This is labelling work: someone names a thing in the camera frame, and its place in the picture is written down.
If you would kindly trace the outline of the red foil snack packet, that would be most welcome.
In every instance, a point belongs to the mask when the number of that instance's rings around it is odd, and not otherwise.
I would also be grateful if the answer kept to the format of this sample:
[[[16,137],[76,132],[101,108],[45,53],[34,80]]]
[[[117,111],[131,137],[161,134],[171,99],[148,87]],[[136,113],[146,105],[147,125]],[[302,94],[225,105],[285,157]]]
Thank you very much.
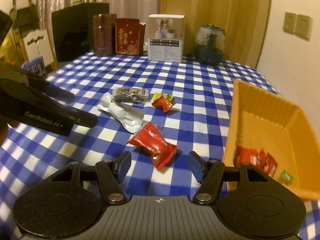
[[[127,143],[141,147],[158,170],[171,161],[178,148],[177,145],[167,142],[151,122],[145,124]]]

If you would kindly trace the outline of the red double-happiness snack packet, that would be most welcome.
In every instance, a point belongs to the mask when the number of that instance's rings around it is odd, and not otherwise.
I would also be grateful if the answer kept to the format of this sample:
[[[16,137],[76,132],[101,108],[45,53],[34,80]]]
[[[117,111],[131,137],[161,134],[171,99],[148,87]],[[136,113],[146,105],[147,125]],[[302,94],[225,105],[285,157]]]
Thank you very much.
[[[256,168],[261,168],[260,153],[255,149],[237,146],[234,166],[239,167],[241,163],[249,163]]]

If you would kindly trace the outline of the blue milk carton box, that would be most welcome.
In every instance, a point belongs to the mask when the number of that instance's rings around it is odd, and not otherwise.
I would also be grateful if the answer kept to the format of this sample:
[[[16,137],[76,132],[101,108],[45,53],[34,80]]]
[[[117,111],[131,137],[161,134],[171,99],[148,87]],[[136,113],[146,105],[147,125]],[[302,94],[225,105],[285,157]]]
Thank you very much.
[[[39,56],[30,61],[26,61],[21,65],[21,68],[33,74],[47,78],[46,68],[43,57]]]

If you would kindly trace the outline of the white wooden chair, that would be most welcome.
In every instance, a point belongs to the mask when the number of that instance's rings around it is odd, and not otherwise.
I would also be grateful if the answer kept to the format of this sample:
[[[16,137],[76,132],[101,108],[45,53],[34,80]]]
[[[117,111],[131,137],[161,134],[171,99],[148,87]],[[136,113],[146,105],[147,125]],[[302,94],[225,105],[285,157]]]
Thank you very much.
[[[30,31],[26,37],[20,39],[20,45],[24,61],[41,56],[48,74],[58,70],[56,55],[47,29]]]

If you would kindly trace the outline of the yellow plastic bag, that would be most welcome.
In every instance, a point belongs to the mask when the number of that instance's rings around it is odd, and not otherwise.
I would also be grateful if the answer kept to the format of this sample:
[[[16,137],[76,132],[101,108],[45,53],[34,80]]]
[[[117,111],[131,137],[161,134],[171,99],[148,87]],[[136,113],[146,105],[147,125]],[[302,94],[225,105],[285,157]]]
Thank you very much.
[[[10,34],[7,34],[1,45],[1,59],[4,62],[16,61],[15,46]]]

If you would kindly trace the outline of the red candy in tray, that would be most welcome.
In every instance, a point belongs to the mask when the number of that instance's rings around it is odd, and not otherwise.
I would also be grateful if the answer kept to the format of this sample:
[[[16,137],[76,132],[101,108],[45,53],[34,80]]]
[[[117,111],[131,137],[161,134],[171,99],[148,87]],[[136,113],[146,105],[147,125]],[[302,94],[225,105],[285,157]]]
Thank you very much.
[[[269,177],[273,177],[276,169],[278,167],[278,163],[270,155],[268,152],[266,153],[264,149],[262,149],[259,153],[260,157],[260,169],[264,172],[264,174],[268,175]]]

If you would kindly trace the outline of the orange plastic tray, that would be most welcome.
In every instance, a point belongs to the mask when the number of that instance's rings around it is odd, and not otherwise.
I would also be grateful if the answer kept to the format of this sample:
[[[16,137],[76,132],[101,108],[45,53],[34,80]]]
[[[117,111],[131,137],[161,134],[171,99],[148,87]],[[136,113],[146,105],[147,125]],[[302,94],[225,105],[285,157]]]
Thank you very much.
[[[278,167],[280,180],[293,176],[287,188],[304,200],[319,199],[319,140],[304,111],[294,103],[242,80],[233,81],[229,132],[222,162],[234,166],[238,146],[264,150]]]

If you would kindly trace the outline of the green candy in tray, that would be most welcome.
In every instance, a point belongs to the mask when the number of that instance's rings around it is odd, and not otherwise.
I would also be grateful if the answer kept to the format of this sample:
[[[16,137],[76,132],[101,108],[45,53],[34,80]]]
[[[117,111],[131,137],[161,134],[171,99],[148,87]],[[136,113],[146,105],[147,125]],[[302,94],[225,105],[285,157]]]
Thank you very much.
[[[289,174],[289,172],[287,172],[286,170],[283,170],[281,172],[280,178],[279,178],[279,181],[281,184],[291,185],[293,183],[293,180],[294,180],[294,176]]]

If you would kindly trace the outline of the dark wooden rack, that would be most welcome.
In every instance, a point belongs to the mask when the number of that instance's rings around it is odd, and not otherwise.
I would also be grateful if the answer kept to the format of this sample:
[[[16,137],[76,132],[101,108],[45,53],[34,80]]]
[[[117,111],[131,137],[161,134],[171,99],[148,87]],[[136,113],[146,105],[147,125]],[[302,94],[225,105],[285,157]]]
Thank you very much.
[[[12,19],[12,33],[15,41],[15,45],[20,57],[20,61],[23,62],[23,54],[21,51],[21,39],[26,37],[31,31],[39,29],[39,17],[35,4],[32,0],[28,0],[28,6],[18,9],[17,0],[12,0],[12,9],[9,15]]]

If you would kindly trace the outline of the brown cylindrical tin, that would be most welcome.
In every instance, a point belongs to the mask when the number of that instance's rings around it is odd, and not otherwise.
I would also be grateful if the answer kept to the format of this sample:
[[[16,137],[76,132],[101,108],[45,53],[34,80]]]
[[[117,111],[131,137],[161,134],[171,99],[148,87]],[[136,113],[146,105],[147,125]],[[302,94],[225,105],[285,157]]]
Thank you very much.
[[[116,14],[93,16],[93,51],[95,56],[116,53]]]

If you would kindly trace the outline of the small red yellow candy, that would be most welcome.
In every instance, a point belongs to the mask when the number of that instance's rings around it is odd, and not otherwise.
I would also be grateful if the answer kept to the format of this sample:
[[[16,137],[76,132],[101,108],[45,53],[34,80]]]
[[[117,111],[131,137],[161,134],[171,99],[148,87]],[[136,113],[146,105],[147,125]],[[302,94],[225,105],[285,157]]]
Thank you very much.
[[[152,105],[167,113],[176,105],[173,95],[156,92],[152,97]]]

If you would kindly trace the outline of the red gold gift box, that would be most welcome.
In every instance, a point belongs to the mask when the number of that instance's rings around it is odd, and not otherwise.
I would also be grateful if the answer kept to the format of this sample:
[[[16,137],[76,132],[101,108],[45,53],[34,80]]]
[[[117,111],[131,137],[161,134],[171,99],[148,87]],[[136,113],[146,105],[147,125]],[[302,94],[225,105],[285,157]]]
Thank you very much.
[[[116,19],[116,53],[140,56],[143,54],[145,22],[137,18]]]

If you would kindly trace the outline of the white product box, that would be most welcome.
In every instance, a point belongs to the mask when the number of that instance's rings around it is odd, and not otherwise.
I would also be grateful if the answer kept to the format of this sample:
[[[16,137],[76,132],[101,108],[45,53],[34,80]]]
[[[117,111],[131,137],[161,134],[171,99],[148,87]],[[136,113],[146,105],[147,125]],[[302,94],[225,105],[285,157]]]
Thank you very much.
[[[185,16],[151,14],[148,17],[146,27],[148,60],[181,63]]]

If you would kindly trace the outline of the green glass jar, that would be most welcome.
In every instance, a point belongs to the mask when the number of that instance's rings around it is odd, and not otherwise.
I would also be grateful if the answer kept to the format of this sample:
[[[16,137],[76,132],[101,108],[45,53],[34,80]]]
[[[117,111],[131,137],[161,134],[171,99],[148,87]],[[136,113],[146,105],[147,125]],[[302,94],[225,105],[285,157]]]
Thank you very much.
[[[201,25],[196,36],[195,59],[202,64],[218,66],[225,50],[225,30],[212,24]]]

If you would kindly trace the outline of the wall socket plate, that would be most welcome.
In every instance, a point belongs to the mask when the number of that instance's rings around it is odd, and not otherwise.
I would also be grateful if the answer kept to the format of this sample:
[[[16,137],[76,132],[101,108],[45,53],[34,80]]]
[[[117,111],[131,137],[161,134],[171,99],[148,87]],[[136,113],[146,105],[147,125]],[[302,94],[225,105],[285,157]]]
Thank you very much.
[[[283,31],[309,41],[313,28],[313,18],[307,15],[285,12]]]

